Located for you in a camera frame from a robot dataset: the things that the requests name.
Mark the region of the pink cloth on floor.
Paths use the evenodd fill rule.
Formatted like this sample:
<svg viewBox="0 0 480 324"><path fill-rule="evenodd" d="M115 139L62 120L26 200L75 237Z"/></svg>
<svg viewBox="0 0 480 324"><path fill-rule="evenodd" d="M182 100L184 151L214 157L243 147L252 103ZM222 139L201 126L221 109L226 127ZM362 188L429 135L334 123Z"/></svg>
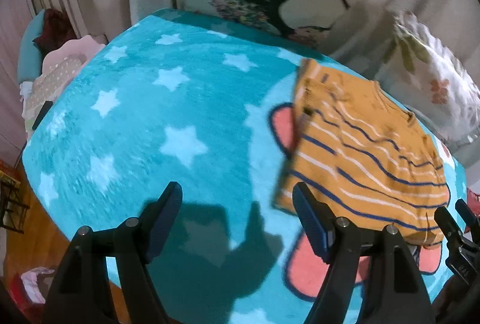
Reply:
<svg viewBox="0 0 480 324"><path fill-rule="evenodd" d="M16 306L25 311L41 308L47 301L47 295L56 270L47 267L36 267L22 274L15 274L10 281L10 296Z"/></svg>

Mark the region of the dark red plush item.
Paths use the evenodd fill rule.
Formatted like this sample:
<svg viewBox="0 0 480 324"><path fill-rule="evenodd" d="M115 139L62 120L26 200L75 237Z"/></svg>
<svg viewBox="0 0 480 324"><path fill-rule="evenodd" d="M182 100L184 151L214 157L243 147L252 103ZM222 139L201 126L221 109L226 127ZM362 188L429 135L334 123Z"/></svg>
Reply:
<svg viewBox="0 0 480 324"><path fill-rule="evenodd" d="M47 9L44 13L41 35L32 40L43 56L61 48L77 35L64 11Z"/></svg>

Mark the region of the turquoise star fleece blanket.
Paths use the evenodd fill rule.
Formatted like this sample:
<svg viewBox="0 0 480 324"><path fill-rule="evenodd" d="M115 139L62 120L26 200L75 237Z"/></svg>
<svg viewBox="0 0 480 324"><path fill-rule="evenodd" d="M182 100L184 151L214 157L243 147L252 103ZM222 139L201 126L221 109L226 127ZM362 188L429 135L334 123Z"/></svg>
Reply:
<svg viewBox="0 0 480 324"><path fill-rule="evenodd" d="M168 319L307 323L329 267L312 251L295 206L274 203L291 157L281 133L293 131L304 59L364 79L250 27L154 13L92 58L52 105L24 149L29 183L71 241L80 227L102 231L139 216L179 183L181 208L146 267ZM463 199L464 171L420 125L442 158L450 192L442 207L450 213ZM405 243L431 303L451 277L447 239ZM361 258L342 323L359 323L368 264ZM433 323L470 321L476 302L467 292L442 314L431 304Z"/></svg>

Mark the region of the pink polka dot cushion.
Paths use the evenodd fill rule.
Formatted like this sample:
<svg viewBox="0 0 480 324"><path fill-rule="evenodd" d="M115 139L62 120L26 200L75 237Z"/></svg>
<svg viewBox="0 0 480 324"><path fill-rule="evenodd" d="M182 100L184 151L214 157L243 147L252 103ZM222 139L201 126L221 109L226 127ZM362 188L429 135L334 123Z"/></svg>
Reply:
<svg viewBox="0 0 480 324"><path fill-rule="evenodd" d="M87 35L78 40L69 40L45 56L39 77L33 81L24 81L19 86L23 102L22 118L28 140L34 132L34 122L44 103L55 102L66 86L78 76L80 70L106 44L107 39L104 36Z"/></svg>

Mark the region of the white leaf print pillow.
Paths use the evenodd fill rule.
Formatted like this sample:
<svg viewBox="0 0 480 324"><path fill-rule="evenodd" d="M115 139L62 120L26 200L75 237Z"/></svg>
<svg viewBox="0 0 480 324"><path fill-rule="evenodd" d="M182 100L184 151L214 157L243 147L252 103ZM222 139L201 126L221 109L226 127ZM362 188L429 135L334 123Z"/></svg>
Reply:
<svg viewBox="0 0 480 324"><path fill-rule="evenodd" d="M375 80L447 144L479 129L479 87L414 13L392 14L391 43Z"/></svg>

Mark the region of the mustard striped knit sweater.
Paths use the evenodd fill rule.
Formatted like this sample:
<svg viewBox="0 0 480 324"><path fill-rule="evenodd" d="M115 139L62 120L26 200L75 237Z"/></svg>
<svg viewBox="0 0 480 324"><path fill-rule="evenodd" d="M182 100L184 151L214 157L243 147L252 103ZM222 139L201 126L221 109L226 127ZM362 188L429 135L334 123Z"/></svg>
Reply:
<svg viewBox="0 0 480 324"><path fill-rule="evenodd" d="M442 242L434 212L450 199L443 160L415 114L377 82L304 59L289 116L293 131L281 139L291 157L275 206L292 211L303 182L359 227L392 224L410 245Z"/></svg>

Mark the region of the black metal rack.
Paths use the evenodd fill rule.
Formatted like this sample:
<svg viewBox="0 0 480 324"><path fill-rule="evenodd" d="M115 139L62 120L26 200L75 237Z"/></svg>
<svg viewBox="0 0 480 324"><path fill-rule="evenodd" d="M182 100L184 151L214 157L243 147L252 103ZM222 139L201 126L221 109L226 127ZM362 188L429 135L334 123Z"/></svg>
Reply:
<svg viewBox="0 0 480 324"><path fill-rule="evenodd" d="M23 201L20 182L1 173L1 228L24 234L26 213L30 206Z"/></svg>

